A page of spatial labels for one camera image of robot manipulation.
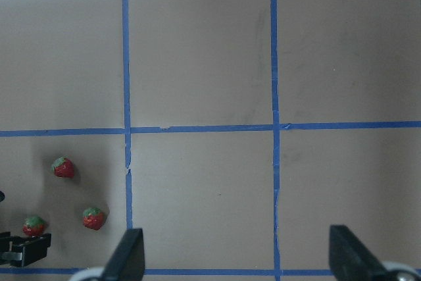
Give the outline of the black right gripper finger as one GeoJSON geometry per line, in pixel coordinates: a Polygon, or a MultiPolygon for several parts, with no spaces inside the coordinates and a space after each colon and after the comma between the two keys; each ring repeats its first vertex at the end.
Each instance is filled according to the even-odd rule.
{"type": "Polygon", "coordinates": [[[101,274],[102,280],[142,280],[145,274],[143,230],[125,231],[101,274]]]}
{"type": "Polygon", "coordinates": [[[392,261],[380,261],[346,226],[329,230],[328,262],[336,280],[419,280],[414,268],[392,261]]]}
{"type": "Polygon", "coordinates": [[[1,233],[1,265],[27,267],[46,258],[51,247],[51,234],[23,238],[1,233]]]}

